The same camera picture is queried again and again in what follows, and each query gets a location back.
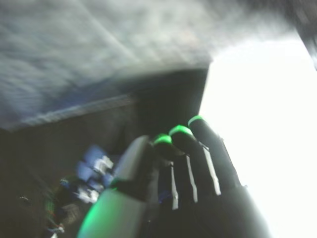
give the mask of gray surface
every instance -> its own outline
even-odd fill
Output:
[[[243,41],[275,38],[291,27],[272,6],[237,0],[0,0],[0,127],[64,110],[62,96],[123,70],[192,65]]]

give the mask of white surface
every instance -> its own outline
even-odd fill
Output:
[[[277,237],[317,237],[317,75],[296,33],[228,49],[200,114],[224,138]]]

